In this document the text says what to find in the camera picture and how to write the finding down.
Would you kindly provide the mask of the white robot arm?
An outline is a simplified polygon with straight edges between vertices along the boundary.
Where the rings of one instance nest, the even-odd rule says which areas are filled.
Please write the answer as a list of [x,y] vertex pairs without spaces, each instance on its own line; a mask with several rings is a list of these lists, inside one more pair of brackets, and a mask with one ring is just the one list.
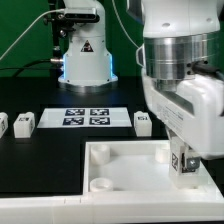
[[[117,81],[106,49],[105,10],[98,0],[64,0],[68,27],[61,87],[94,91]],[[224,157],[224,79],[218,60],[224,0],[127,0],[143,25],[136,52],[146,104],[166,126],[171,171],[195,173],[203,159]]]

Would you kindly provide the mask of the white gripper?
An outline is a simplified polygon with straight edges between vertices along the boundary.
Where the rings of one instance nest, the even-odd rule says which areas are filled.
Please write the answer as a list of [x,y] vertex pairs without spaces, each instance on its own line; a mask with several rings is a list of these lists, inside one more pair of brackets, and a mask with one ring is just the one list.
[[175,92],[159,91],[142,74],[149,110],[191,148],[185,152],[187,172],[196,172],[203,159],[224,157],[224,83],[196,75],[181,81]]

